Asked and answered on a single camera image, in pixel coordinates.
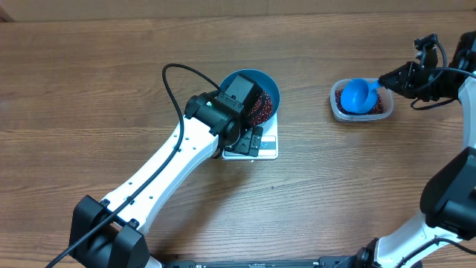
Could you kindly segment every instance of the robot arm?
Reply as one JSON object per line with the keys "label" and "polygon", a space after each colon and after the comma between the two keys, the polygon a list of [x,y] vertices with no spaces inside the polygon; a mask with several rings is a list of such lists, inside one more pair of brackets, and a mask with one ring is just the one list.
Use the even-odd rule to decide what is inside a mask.
{"label": "robot arm", "polygon": [[[257,156],[263,128],[252,126],[247,115],[262,95],[257,83],[239,74],[224,92],[189,99],[180,148],[156,178],[142,187],[176,148],[180,124],[157,153],[119,188],[100,202],[86,196],[77,204],[69,241],[76,247],[71,257],[88,268],[161,268],[150,256],[144,235],[174,190],[217,148]],[[141,191],[129,202],[138,189]],[[123,205],[126,207],[112,218],[113,211]],[[92,236],[86,235],[106,218],[112,218],[109,225]]]}
{"label": "robot arm", "polygon": [[[179,126],[164,145],[130,179],[103,198],[107,208],[114,211],[139,188],[170,155],[179,139]],[[158,211],[184,179],[204,160],[210,158],[218,147],[218,136],[210,133],[210,127],[196,118],[184,118],[184,140],[180,150],[165,169],[157,175],[118,217],[125,223],[138,221],[137,230],[146,235]]]}
{"label": "robot arm", "polygon": [[464,81],[458,91],[458,98],[463,107],[463,148],[476,148],[476,79],[469,77]]}
{"label": "robot arm", "polygon": [[[459,243],[476,236],[476,79],[451,72],[432,77],[432,71],[425,68],[437,64],[435,43],[436,34],[416,40],[421,64],[407,63],[380,77],[379,82],[406,98],[457,98],[463,107],[463,151],[428,182],[420,200],[422,212],[393,234],[361,249],[360,253],[372,258],[364,260],[365,254],[357,254],[353,268],[410,268],[448,245],[439,242],[441,239]],[[461,36],[450,66],[476,74],[476,31]]]}

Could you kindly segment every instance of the red beans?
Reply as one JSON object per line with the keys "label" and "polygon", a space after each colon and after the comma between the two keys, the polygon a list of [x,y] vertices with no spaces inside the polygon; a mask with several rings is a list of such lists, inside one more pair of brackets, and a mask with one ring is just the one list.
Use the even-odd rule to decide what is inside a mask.
{"label": "red beans", "polygon": [[[255,118],[251,119],[251,123],[254,126],[257,126],[259,124],[266,122],[271,117],[271,114],[273,113],[273,103],[271,102],[271,97],[269,96],[267,92],[265,92],[265,95],[266,95],[265,106]],[[252,115],[254,112],[256,112],[260,108],[261,99],[262,97],[260,97],[257,100],[257,102],[253,106],[253,109],[251,109],[251,112],[249,113],[249,115]]]}
{"label": "red beans", "polygon": [[[337,103],[337,108],[339,111],[346,115],[359,115],[354,112],[348,112],[342,108],[341,105],[341,95],[342,95],[342,90],[335,92],[335,102]],[[382,98],[379,95],[379,98],[377,99],[377,104],[365,115],[379,115],[384,112],[383,106],[382,106]]]}

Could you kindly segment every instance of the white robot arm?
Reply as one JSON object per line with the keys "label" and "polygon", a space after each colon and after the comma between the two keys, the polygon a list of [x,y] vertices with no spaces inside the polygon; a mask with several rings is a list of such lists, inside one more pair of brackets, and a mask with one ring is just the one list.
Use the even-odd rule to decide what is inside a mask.
{"label": "white robot arm", "polygon": [[[474,149],[476,148],[476,79],[468,77],[460,87],[458,95],[463,107],[464,117],[463,148],[472,147]],[[397,267],[404,258],[425,244],[431,243],[435,238],[445,238],[456,243],[463,240],[458,233],[440,227],[429,227],[426,224],[425,215],[418,213],[393,234],[379,239],[375,248],[374,261],[380,264],[382,268]],[[402,267],[412,267],[424,257],[446,245],[448,243],[441,242],[438,245],[433,243],[406,261]]]}
{"label": "white robot arm", "polygon": [[[165,78],[169,67],[193,71],[218,90],[193,96],[182,117]],[[86,196],[77,204],[70,246],[47,268],[67,254],[88,268],[160,268],[150,256],[144,235],[185,178],[217,148],[258,156],[263,128],[251,124],[249,114],[258,99],[262,100],[258,110],[263,110],[267,97],[256,82],[238,74],[227,89],[220,89],[203,74],[179,64],[165,66],[162,76],[180,123],[134,176],[100,202]]]}

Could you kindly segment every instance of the black joint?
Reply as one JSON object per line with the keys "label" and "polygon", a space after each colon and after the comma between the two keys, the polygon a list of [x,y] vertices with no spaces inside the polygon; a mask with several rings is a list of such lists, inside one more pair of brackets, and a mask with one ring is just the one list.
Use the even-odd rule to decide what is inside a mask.
{"label": "black joint", "polygon": [[431,228],[454,232],[464,240],[476,237],[476,149],[467,147],[425,186],[420,210]]}
{"label": "black joint", "polygon": [[107,206],[111,203],[109,200],[101,200],[100,204],[104,207],[107,208]]}
{"label": "black joint", "polygon": [[357,259],[359,259],[363,264],[369,261],[370,257],[370,250],[366,247],[362,247],[356,255]]}
{"label": "black joint", "polygon": [[131,219],[127,224],[131,226],[134,230],[139,227],[139,222],[136,219]]}

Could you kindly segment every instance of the digital scale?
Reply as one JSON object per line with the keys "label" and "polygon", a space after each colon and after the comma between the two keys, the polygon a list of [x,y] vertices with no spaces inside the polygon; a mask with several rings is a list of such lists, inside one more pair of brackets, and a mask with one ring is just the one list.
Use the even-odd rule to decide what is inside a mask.
{"label": "digital scale", "polygon": [[258,156],[244,156],[238,153],[223,151],[222,157],[225,160],[274,160],[277,158],[277,114],[274,114],[263,125],[263,137]]}

